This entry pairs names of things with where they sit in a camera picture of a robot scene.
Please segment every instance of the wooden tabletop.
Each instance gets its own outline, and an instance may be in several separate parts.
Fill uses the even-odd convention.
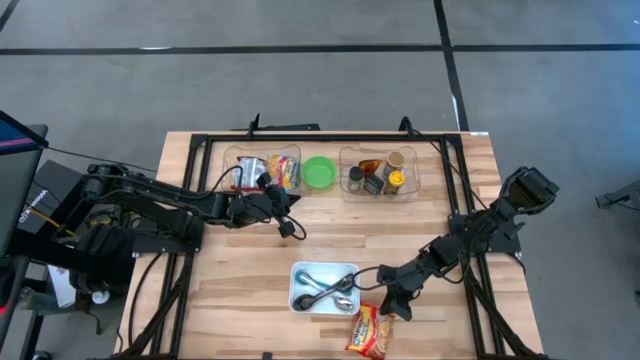
[[[181,186],[191,134],[167,134],[158,180]],[[461,135],[472,187],[488,204],[500,189],[491,141],[486,134]],[[272,148],[289,144],[214,144],[207,188],[220,176],[225,149],[233,145]],[[303,161],[324,155],[338,163],[338,153],[345,146],[391,150],[407,144],[306,142],[296,145],[301,149]],[[418,249],[431,239],[447,232],[450,208],[441,157],[428,143],[410,146],[418,154],[421,187],[409,202],[351,203],[342,199],[337,184],[327,190],[311,190],[303,185],[302,199],[292,207],[291,215],[306,228],[305,241],[280,238],[275,225],[257,224],[241,230],[207,226],[202,250],[195,257],[180,358],[259,358],[265,351],[272,352],[274,358],[360,358],[357,353],[343,350],[351,333],[350,317],[291,312],[288,306],[290,270],[297,261],[349,262],[360,268],[379,264],[398,266],[413,259]],[[196,186],[198,168],[192,189]],[[465,209],[460,179],[455,180],[460,208]],[[145,255],[136,262],[120,327],[124,339],[133,292],[152,257]],[[134,335],[157,309],[166,258],[163,255],[158,260],[142,286],[135,308]],[[541,352],[522,269],[504,255],[488,255],[488,262],[499,310],[524,343]],[[450,273],[452,278],[460,275],[459,268]],[[374,280],[372,272],[363,275],[360,282],[367,285],[374,284]],[[385,289],[381,288],[362,293],[361,297],[363,301],[380,305],[384,294]],[[425,283],[420,297],[411,302],[411,307],[413,320],[399,319],[393,326],[387,358],[475,358],[463,285],[432,277]],[[493,351],[488,321],[484,311],[480,312],[486,347]],[[173,311],[167,319],[164,351],[169,348]]]

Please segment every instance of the computer monitor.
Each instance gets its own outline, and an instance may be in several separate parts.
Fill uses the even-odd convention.
[[[0,110],[0,155],[31,151],[49,142]]]

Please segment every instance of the green bowl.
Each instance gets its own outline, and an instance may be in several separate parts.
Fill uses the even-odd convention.
[[[335,177],[336,165],[324,156],[314,156],[302,164],[302,180],[313,188],[324,189]]]

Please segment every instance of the yellow jar lid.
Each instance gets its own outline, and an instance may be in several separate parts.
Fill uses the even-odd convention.
[[[402,184],[404,184],[404,174],[400,171],[392,171],[389,174],[389,185],[398,187]]]

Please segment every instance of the concrete floor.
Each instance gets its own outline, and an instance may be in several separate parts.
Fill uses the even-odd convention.
[[[9,0],[0,0],[0,9]],[[640,43],[640,4],[624,0],[444,0],[453,44]],[[20,0],[0,48],[439,43],[429,0]],[[640,52],[455,55],[471,130],[489,131],[503,176],[539,167],[556,203],[522,232],[547,354],[640,353],[640,223],[594,196],[640,178]],[[440,53],[0,56],[0,108],[47,123],[52,146],[157,166],[170,130],[317,122],[325,130],[455,130]],[[88,162],[45,157],[84,170]],[[84,315],[50,317],[39,348],[107,356]],[[19,321],[12,336],[20,332]],[[2,359],[13,359],[5,346]]]

